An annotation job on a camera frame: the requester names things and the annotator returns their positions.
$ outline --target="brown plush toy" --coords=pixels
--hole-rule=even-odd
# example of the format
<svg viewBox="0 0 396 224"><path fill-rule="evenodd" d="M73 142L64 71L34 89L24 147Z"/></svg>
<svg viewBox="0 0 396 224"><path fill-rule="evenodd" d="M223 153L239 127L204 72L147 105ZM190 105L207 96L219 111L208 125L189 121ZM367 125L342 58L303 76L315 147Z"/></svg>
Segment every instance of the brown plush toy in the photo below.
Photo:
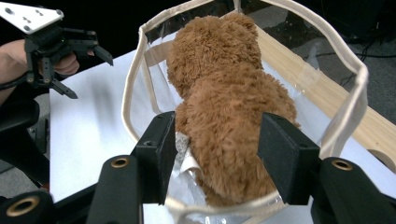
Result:
<svg viewBox="0 0 396 224"><path fill-rule="evenodd" d="M183 99L176 129L190 138L209 205L240 204L276 189L257 156L263 112L299 126L288 91L262 70L257 36L243 14L197 17L168 53L168 78Z"/></svg>

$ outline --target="person's arm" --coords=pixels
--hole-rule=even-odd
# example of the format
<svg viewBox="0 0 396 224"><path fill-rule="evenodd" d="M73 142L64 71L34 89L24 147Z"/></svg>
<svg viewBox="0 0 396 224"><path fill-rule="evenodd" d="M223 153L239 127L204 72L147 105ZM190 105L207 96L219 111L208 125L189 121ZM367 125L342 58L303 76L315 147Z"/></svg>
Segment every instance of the person's arm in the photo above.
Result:
<svg viewBox="0 0 396 224"><path fill-rule="evenodd" d="M54 65L55 72L61 75L73 75L77 72L79 63L74 53L62 58ZM24 39L15 40L0 47L0 84L7 83L21 77L27 71ZM0 105L15 89L9 88L0 91Z"/></svg>

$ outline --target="teddy bear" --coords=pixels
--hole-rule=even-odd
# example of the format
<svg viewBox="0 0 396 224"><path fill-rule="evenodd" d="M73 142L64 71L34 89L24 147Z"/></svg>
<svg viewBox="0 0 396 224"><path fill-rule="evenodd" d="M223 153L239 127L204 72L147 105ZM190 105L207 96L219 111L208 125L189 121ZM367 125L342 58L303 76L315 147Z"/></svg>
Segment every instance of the teddy bear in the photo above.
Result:
<svg viewBox="0 0 396 224"><path fill-rule="evenodd" d="M196 182L210 206L276 190L257 155L263 112L299 126L287 89L263 71L257 38L254 20L242 13L195 17L167 54L168 80L182 99L176 131L190 138L201 168Z"/></svg>

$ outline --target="wooden plank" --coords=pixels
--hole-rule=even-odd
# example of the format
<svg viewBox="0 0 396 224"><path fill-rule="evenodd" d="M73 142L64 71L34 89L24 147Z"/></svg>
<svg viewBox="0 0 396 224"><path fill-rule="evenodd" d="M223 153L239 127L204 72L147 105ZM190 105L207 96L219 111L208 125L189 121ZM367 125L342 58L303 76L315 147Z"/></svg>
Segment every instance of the wooden plank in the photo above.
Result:
<svg viewBox="0 0 396 224"><path fill-rule="evenodd" d="M262 59L290 84L295 84L298 91L303 91L304 96L329 118L333 118L349 93L259 27L258 32ZM368 107L352 136L363 147L379 152L374 154L396 173L396 126L393 123Z"/></svg>

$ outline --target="black mechanical part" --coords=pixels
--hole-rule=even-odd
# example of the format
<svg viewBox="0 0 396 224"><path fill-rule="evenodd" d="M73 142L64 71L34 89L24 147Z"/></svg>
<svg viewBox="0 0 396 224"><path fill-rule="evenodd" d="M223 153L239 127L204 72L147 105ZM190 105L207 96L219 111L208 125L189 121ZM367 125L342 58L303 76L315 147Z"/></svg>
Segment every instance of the black mechanical part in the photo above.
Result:
<svg viewBox="0 0 396 224"><path fill-rule="evenodd" d="M395 199L352 161L318 158L318 147L288 120L264 113L259 155L284 203L314 199L315 224L396 223Z"/></svg>
<svg viewBox="0 0 396 224"><path fill-rule="evenodd" d="M321 162L318 181L323 191L314 201L311 214L316 224L396 223L396 210L352 161L326 158ZM335 217L329 222L325 217Z"/></svg>
<svg viewBox="0 0 396 224"><path fill-rule="evenodd" d="M287 119L263 113L258 155L282 200L308 204L309 171L318 163L319 147Z"/></svg>
<svg viewBox="0 0 396 224"><path fill-rule="evenodd" d="M87 224L142 223L142 189L138 171L137 158L130 155L113 157L104 163Z"/></svg>
<svg viewBox="0 0 396 224"><path fill-rule="evenodd" d="M113 65L113 57L99 46L96 32L62 28L59 23L55 22L25 37L24 49L28 65L26 81L34 87L49 87L77 99L76 93L56 78L53 65L71 52L85 59L88 58L88 52L92 51L110 65ZM39 74L40 60L43 66L42 76Z"/></svg>
<svg viewBox="0 0 396 224"><path fill-rule="evenodd" d="M142 183L143 203L164 204L177 154L175 143L175 112L165 112L152 120L132 152L140 174L148 177Z"/></svg>
<svg viewBox="0 0 396 224"><path fill-rule="evenodd" d="M52 197L43 190L20 194L0 204L0 223L55 223Z"/></svg>
<svg viewBox="0 0 396 224"><path fill-rule="evenodd" d="M130 155L119 155L104 163L98 183L56 204L45 191L8 199L0 206L0 224L144 223L143 203L164 204L177 154L175 143L175 112L160 114ZM39 200L33 208L20 203L37 195ZM12 207L31 209L10 216L7 210Z"/></svg>

